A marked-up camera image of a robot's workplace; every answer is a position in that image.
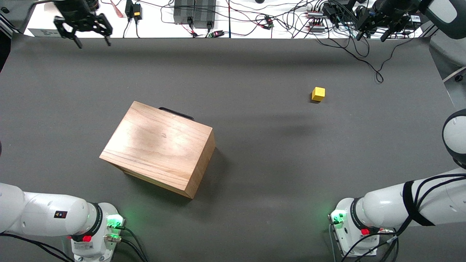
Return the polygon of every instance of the black label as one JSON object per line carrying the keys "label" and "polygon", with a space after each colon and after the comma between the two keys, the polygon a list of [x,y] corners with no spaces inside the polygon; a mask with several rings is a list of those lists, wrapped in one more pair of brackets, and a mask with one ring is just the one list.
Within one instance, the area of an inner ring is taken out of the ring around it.
{"label": "black label", "polygon": [[66,218],[67,211],[55,211],[54,218]]}

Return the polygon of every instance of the white robotic arm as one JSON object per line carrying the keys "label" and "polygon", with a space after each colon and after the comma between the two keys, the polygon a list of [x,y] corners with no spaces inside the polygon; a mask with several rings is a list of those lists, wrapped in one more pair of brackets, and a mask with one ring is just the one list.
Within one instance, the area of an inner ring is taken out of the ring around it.
{"label": "white robotic arm", "polygon": [[[379,235],[366,236],[399,229],[408,217],[413,219],[408,226],[466,221],[466,109],[446,120],[443,140],[459,168],[432,177],[435,179],[386,187],[361,198],[345,198],[337,204],[329,218],[343,256],[356,257],[369,252],[379,244]],[[422,202],[417,207],[413,204],[416,199]],[[377,249],[368,255],[376,254]]]}
{"label": "white robotic arm", "polygon": [[108,203],[88,203],[69,195],[23,192],[0,183],[0,232],[35,236],[69,236],[74,259],[110,261],[113,239],[124,220]]}

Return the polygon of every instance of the black handle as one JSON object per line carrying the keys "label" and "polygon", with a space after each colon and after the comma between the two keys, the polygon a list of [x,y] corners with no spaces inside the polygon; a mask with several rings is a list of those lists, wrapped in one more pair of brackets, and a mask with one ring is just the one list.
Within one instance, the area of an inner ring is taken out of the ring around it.
{"label": "black handle", "polygon": [[180,117],[184,117],[184,118],[187,118],[189,120],[192,120],[194,121],[194,118],[193,117],[190,117],[189,115],[185,115],[183,113],[180,113],[180,112],[176,112],[176,111],[173,111],[171,109],[168,109],[168,108],[165,108],[165,107],[159,107],[160,110],[163,110],[163,111],[166,111],[166,112],[169,112],[169,113],[172,113],[173,115],[177,115],[177,116],[180,116]]}

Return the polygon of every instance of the pink object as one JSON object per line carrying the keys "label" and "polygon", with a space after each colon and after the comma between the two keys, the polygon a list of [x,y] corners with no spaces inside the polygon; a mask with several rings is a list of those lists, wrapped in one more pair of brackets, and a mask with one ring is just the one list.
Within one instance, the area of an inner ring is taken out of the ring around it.
{"label": "pink object", "polygon": [[116,15],[118,15],[119,18],[123,18],[123,14],[118,10],[117,6],[113,3],[112,0],[110,0],[110,3],[112,3],[113,9],[115,9]]}

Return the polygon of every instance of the gray power supply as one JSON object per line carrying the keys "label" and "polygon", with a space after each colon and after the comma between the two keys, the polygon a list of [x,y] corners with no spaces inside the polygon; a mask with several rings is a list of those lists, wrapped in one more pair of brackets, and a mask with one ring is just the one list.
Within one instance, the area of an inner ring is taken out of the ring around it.
{"label": "gray power supply", "polygon": [[188,24],[188,18],[194,20],[194,0],[175,0],[173,19],[175,24]]}
{"label": "gray power supply", "polygon": [[215,26],[215,5],[216,0],[196,0],[194,28],[213,28]]}

